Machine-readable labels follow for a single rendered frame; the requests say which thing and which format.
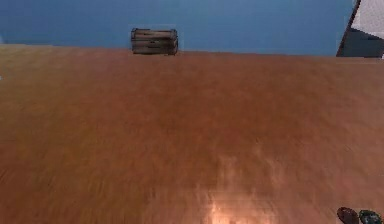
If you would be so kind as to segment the brown wooden chest of drawers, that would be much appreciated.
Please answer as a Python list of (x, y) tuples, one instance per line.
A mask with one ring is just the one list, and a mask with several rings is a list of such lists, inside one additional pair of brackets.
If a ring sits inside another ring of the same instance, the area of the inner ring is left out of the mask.
[(176, 55), (178, 52), (177, 30), (133, 28), (131, 30), (131, 49), (134, 54)]

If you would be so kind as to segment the dark brown round object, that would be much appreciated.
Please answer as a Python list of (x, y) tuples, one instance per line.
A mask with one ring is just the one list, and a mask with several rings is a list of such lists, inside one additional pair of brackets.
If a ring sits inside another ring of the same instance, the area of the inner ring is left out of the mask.
[(357, 212), (348, 207), (338, 208), (337, 217), (343, 224), (359, 224), (359, 217)]

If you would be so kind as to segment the dark green round object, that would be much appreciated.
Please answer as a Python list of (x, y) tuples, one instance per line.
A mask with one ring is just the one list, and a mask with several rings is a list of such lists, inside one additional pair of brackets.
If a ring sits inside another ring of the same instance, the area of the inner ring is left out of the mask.
[(362, 224), (383, 224), (381, 216), (372, 210), (361, 210), (359, 219)]

